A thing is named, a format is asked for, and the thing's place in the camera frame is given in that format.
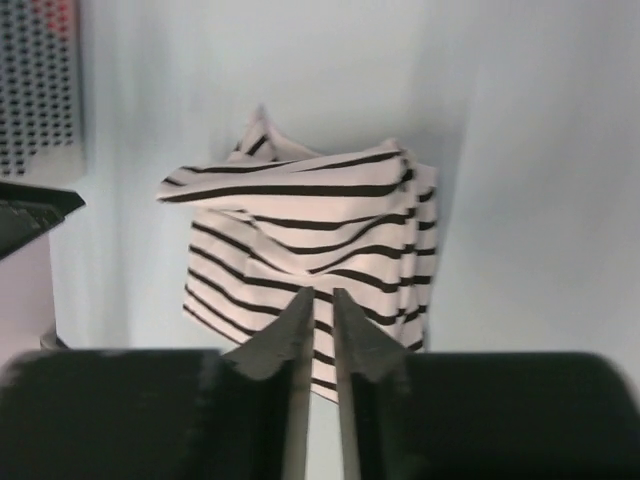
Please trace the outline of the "thin striped white tank top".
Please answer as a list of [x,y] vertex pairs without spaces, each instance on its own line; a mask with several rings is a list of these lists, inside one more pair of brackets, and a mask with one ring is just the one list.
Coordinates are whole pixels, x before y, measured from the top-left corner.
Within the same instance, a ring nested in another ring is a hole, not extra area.
[[436,183],[436,170],[394,139],[322,154],[256,112],[224,163],[182,166],[158,187],[160,203],[194,211],[184,315],[241,345],[311,288],[311,389],[336,401],[336,290],[406,349],[426,346]]

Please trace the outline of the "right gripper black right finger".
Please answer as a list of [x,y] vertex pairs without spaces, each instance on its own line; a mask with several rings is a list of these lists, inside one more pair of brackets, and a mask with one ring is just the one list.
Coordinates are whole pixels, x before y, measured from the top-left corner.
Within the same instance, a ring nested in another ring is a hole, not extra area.
[[639,410],[581,352],[412,353],[343,289],[334,343],[348,479],[635,479]]

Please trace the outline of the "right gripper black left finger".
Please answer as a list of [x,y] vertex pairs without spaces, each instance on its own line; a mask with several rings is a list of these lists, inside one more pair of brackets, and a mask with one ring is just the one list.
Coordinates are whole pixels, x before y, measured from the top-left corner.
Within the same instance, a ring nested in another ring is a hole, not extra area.
[[301,479],[313,297],[244,345],[40,350],[1,373],[5,479]]

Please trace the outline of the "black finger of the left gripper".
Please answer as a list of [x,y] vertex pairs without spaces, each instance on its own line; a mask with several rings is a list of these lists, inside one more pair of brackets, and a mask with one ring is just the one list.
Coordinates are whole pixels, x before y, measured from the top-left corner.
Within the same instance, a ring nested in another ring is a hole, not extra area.
[[1,257],[19,251],[85,206],[75,191],[1,182]]

